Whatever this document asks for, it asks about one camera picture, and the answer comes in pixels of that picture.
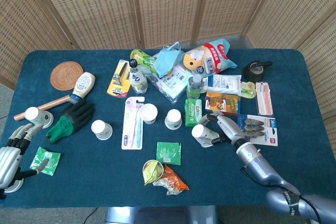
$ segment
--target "robotic arm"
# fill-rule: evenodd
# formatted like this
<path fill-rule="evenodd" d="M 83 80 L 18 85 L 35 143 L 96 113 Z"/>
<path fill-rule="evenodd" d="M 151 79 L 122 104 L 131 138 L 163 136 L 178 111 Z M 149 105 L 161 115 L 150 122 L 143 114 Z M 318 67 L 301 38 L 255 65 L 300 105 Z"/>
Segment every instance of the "robotic arm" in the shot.
<path fill-rule="evenodd" d="M 43 124 L 22 125 L 13 132 L 6 146 L 0 148 L 0 200 L 6 198 L 4 193 L 17 191 L 24 178 L 39 174 L 48 164 L 49 159 L 45 159 L 36 169 L 25 172 L 21 172 L 19 167 L 31 139 L 42 127 Z"/>
<path fill-rule="evenodd" d="M 236 148 L 236 153 L 244 162 L 241 171 L 254 182 L 274 187 L 266 195 L 271 210 L 278 214 L 303 216 L 319 223 L 336 223 L 336 201 L 318 195 L 301 195 L 299 190 L 284 180 L 261 155 L 238 125 L 223 115 L 205 115 L 199 124 L 216 122 L 227 137 L 227 141 Z"/>

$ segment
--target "work glove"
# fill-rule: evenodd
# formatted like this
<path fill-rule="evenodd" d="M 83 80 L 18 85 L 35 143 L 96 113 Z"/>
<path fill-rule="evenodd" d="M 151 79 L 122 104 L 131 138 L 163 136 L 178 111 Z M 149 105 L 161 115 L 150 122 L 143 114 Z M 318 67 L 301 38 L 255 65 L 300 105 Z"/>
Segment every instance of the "work glove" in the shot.
<path fill-rule="evenodd" d="M 81 100 L 75 105 L 69 104 L 55 126 L 48 131 L 46 137 L 49 142 L 53 144 L 60 138 L 78 131 L 91 120 L 93 112 L 93 104 L 86 103 L 86 100 Z"/>

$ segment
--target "gray floor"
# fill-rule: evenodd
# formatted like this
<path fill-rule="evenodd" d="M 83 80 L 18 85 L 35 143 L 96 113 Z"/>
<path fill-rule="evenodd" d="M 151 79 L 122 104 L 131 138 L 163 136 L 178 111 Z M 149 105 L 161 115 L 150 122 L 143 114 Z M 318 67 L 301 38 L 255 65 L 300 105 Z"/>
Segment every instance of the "gray floor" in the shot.
<path fill-rule="evenodd" d="M 239 35 L 225 36 L 231 48 L 251 48 L 250 42 Z M 199 40 L 196 46 L 217 38 Z M 193 48 L 189 43 L 182 43 L 182 48 Z M 0 138 L 7 120 L 11 104 L 12 90 L 0 84 Z M 37 208 L 37 209 L 0 209 L 0 224 L 73 224 L 83 223 L 94 208 Z M 87 224 L 103 223 L 105 208 L 98 210 L 88 219 Z M 278 216 L 266 206 L 219 206 L 219 219 L 225 224 L 308 224 L 299 217 Z M 165 224 L 163 220 L 150 220 L 146 224 Z"/>

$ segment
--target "orange snack package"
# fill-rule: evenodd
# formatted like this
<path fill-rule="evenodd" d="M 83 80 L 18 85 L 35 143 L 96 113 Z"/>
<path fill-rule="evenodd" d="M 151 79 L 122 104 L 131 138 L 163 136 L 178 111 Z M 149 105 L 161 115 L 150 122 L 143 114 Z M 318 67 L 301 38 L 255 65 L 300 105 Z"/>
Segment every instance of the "orange snack package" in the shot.
<path fill-rule="evenodd" d="M 164 166 L 162 177 L 157 181 L 154 181 L 153 185 L 165 187 L 168 190 L 167 195 L 177 195 L 184 190 L 189 190 L 189 187 L 167 165 Z"/>

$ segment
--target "table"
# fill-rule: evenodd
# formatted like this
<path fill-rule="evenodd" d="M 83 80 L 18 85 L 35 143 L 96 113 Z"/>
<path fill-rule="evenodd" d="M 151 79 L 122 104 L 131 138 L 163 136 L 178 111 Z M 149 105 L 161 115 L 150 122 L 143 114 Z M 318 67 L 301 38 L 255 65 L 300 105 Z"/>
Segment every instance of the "table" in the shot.
<path fill-rule="evenodd" d="M 145 50 L 153 55 L 158 50 Z M 61 50 L 30 53 L 21 70 L 1 145 L 10 134 L 27 121 L 15 122 L 13 116 L 29 106 L 37 106 L 62 97 L 70 91 L 55 90 L 50 73 L 59 63 L 74 60 L 84 71 L 96 76 L 96 84 L 87 99 L 96 105 L 89 124 L 76 134 L 49 144 L 41 130 L 30 144 L 21 162 L 29 166 L 39 146 L 61 152 L 53 177 L 40 174 L 25 180 L 22 188 L 8 195 L 5 208 L 37 207 L 112 207 L 112 206 L 190 206 L 265 204 L 267 188 L 256 185 L 240 173 L 241 161 L 233 146 L 221 144 L 202 148 L 191 136 L 192 127 L 171 131 L 164 126 L 168 110 L 175 108 L 184 117 L 184 94 L 172 105 L 149 84 L 146 103 L 157 106 L 159 114 L 152 125 L 144 125 L 143 149 L 122 151 L 121 135 L 125 99 L 107 94 L 119 59 L 128 59 L 131 50 Z M 224 74 L 240 74 L 252 60 L 272 60 L 264 76 L 271 88 L 274 114 L 278 125 L 278 147 L 261 146 L 269 163 L 302 194 L 320 194 L 336 198 L 336 163 L 323 125 L 314 90 L 302 54 L 283 49 L 232 49 L 228 56 L 237 69 Z M 50 112 L 58 120 L 65 105 Z M 242 113 L 257 114 L 256 100 L 241 100 Z M 102 119 L 113 127 L 107 141 L 91 132 L 93 120 Z M 190 190 L 166 196 L 166 189 L 143 186 L 142 166 L 156 157 L 157 142 L 182 143 L 181 166 L 171 167 L 189 185 Z"/>

